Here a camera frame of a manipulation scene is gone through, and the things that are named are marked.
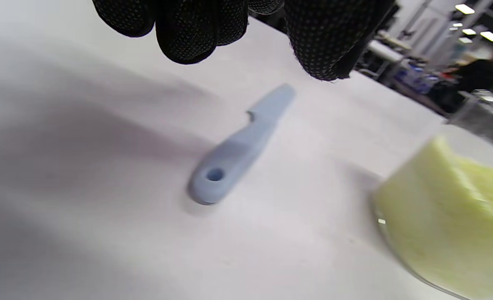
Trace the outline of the person's left hand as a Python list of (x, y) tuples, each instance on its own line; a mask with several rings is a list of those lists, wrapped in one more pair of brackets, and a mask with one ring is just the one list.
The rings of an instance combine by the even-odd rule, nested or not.
[(391, 19), (394, 0), (94, 0), (110, 28), (131, 38), (155, 29), (163, 54), (192, 65), (241, 39), (248, 14), (284, 12), (286, 32), (303, 70), (317, 80), (349, 77), (369, 42)]

